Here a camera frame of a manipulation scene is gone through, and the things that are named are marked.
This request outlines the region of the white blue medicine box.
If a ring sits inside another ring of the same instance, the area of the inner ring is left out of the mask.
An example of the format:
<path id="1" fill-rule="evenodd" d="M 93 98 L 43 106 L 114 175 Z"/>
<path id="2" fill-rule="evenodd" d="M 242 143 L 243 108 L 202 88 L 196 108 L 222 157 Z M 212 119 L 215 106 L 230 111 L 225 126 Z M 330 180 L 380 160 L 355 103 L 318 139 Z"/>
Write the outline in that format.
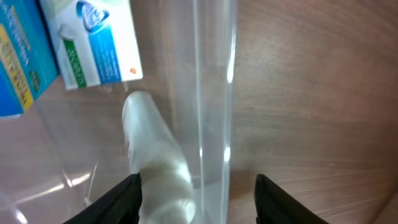
<path id="1" fill-rule="evenodd" d="M 40 0 L 67 90 L 143 78 L 129 0 Z"/>

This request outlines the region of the small hand sanitizer bottle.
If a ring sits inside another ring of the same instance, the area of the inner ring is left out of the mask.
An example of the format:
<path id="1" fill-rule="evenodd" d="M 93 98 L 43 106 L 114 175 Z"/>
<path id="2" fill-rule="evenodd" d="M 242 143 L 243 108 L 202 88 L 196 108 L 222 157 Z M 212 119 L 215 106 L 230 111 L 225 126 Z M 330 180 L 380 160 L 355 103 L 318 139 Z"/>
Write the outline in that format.
<path id="1" fill-rule="evenodd" d="M 144 223 L 189 224 L 196 212 L 188 163 L 151 95 L 128 95 L 122 112 L 129 170 L 142 180 Z"/>

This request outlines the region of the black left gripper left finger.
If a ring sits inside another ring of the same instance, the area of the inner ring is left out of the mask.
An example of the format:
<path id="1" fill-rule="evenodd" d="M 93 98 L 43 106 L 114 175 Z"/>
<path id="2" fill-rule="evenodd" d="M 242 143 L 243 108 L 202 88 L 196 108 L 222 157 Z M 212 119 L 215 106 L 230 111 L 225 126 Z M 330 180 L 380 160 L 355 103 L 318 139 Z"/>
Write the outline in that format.
<path id="1" fill-rule="evenodd" d="M 131 174 L 65 224 L 138 224 L 141 205 L 141 175 Z"/>

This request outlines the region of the blue Vicks lozenge box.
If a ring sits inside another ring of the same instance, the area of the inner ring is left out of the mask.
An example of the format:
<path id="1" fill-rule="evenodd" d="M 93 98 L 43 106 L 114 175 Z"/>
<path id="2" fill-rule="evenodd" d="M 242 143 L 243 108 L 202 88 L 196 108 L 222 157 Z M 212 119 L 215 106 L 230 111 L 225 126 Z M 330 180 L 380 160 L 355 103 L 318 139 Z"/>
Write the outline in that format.
<path id="1" fill-rule="evenodd" d="M 57 76 L 38 2 L 1 0 L 1 118 L 22 116 Z"/>

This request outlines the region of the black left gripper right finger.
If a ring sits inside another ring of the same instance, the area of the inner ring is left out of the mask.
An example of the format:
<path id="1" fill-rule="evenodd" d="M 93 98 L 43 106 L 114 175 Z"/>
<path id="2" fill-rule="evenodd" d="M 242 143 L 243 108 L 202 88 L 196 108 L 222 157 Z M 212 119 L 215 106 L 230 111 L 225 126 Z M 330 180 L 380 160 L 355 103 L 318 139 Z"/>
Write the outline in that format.
<path id="1" fill-rule="evenodd" d="M 257 224 L 325 224 L 264 174 L 256 176 L 254 186 Z"/>

